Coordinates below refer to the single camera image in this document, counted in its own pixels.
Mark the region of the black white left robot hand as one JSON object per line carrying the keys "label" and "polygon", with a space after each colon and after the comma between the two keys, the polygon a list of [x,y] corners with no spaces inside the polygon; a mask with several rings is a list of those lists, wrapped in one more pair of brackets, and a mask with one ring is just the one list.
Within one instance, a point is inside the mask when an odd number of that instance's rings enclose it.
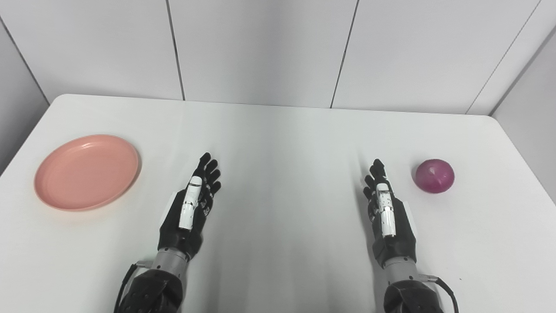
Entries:
{"label": "black white left robot hand", "polygon": [[178,191],[159,228],[158,250],[168,248],[183,253],[189,261],[199,253],[202,231],[221,189],[218,162],[206,152],[200,158],[184,190]]}

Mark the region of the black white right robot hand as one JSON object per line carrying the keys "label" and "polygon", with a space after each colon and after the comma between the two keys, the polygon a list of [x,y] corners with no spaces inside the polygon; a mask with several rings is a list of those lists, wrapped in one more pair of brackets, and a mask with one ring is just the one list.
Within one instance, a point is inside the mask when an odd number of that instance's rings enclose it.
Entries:
{"label": "black white right robot hand", "polygon": [[[397,257],[406,257],[416,262],[416,238],[411,228],[406,208],[403,202],[393,193],[384,164],[380,159],[374,160],[369,172],[364,178],[367,186],[364,187],[363,193],[368,200],[367,211],[372,223],[374,236],[374,243],[372,245],[373,256],[382,268],[385,267],[388,260]],[[383,234],[383,214],[379,206],[380,192],[377,190],[380,184],[385,184],[385,193],[391,199],[388,206],[391,208],[395,222],[395,235],[393,236]]]}

